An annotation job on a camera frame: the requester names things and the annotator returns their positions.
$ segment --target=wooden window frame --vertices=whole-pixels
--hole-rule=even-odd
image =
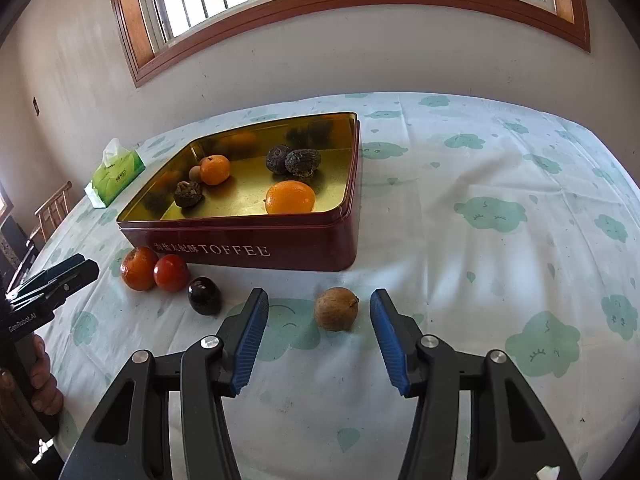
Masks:
[[[555,0],[556,13],[523,0],[269,0],[239,10],[153,51],[139,0],[111,0],[133,81],[142,86],[197,52],[248,30],[322,10],[367,5],[432,5],[476,10],[544,30],[590,52],[585,0]]]
[[[11,200],[9,200],[2,184],[0,184],[0,200],[2,200],[2,204],[0,205],[0,227],[2,227],[2,224],[4,224],[4,221],[11,214],[11,211],[14,208],[14,205],[11,203]]]

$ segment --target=hand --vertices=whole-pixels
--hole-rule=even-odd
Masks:
[[[33,349],[36,362],[30,370],[31,386],[37,391],[31,398],[31,405],[37,412],[45,415],[55,415],[62,409],[64,396],[58,389],[58,382],[51,374],[51,359],[45,352],[44,341],[39,335],[33,334]],[[0,373],[0,389],[9,393],[15,389],[15,381],[9,370]]]

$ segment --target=silver bolt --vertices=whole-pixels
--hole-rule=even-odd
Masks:
[[[507,360],[507,354],[505,354],[501,350],[494,350],[493,352],[491,352],[489,357],[491,358],[491,361],[498,364],[501,364]]]
[[[438,346],[439,343],[440,341],[434,335],[423,335],[422,338],[420,339],[420,344],[427,348],[436,348],[436,346]]]
[[[214,335],[207,335],[200,340],[200,346],[203,348],[215,348],[220,344],[220,339]]]
[[[135,362],[135,364],[143,363],[147,359],[149,359],[149,352],[147,352],[146,350],[138,350],[131,356],[131,360]]]

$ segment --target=chair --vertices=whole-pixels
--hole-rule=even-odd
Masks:
[[[68,191],[70,189],[71,182],[67,182],[40,206],[35,213],[40,221],[40,225],[31,232],[29,240],[33,240],[38,232],[42,233],[45,242],[51,238],[51,235],[69,214]],[[51,231],[47,229],[49,223],[53,227]]]

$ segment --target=wall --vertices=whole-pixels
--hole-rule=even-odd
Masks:
[[[252,30],[139,89],[110,0],[33,0],[16,35],[37,125],[75,186],[113,136],[132,145],[229,110],[356,91],[450,92],[558,114],[594,131],[640,182],[640,50],[607,0],[587,3],[591,55],[468,10],[359,7]]]
[[[29,235],[33,212],[63,183],[34,122],[35,113],[22,86],[17,35],[0,48],[0,182],[14,204],[12,216]]]

